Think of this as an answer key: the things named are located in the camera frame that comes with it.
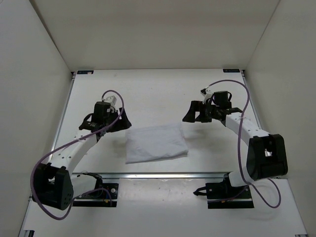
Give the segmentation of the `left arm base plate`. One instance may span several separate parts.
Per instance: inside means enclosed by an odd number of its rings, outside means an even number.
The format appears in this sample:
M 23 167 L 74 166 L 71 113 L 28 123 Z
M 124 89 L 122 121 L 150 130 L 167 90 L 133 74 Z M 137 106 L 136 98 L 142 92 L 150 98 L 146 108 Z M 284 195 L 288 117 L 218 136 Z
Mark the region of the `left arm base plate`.
M 103 188 L 106 191 L 96 191 L 75 199 L 74 207 L 110 207 L 117 206 L 119 194 L 119 179 L 104 179 Z

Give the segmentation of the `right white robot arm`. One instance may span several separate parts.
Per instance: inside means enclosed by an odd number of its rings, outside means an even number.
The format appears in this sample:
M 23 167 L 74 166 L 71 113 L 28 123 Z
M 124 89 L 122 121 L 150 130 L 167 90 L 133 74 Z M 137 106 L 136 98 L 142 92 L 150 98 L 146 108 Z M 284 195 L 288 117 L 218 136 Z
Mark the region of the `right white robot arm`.
M 232 107 L 230 92 L 204 89 L 201 93 L 204 100 L 192 101 L 182 121 L 208 123 L 218 120 L 248 146 L 246 164 L 243 165 L 240 160 L 241 169 L 228 173 L 226 182 L 221 186 L 224 196 L 232 198 L 241 186 L 288 173 L 285 143 L 281 135 L 270 134 L 243 117 L 241 109 Z

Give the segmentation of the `white skirt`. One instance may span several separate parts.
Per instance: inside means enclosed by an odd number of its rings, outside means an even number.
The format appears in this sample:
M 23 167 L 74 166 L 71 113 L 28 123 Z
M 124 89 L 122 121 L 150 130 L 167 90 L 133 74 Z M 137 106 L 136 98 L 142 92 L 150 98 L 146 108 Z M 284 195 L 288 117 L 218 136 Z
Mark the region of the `white skirt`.
M 125 137 L 126 164 L 180 158 L 189 152 L 180 123 L 134 128 Z

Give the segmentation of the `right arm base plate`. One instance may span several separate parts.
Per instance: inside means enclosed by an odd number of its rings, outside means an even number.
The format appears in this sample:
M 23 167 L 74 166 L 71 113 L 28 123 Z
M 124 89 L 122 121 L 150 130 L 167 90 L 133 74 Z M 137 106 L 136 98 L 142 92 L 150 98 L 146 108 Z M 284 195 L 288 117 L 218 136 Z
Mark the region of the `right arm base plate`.
M 206 183 L 208 209 L 254 208 L 249 186 L 231 187 L 224 182 Z

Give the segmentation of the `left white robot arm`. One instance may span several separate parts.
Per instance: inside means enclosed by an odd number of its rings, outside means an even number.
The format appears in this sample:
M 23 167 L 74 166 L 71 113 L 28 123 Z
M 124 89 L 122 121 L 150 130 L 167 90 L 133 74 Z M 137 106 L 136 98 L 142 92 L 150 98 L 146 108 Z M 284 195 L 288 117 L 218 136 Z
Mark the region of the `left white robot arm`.
M 96 102 L 94 111 L 79 126 L 74 140 L 56 151 L 48 163 L 40 162 L 31 175 L 33 198 L 42 205 L 59 210 L 69 207 L 74 198 L 103 192 L 102 177 L 92 172 L 73 176 L 78 163 L 99 140 L 110 132 L 126 130 L 131 123 L 123 108 L 116 109 L 116 98 Z

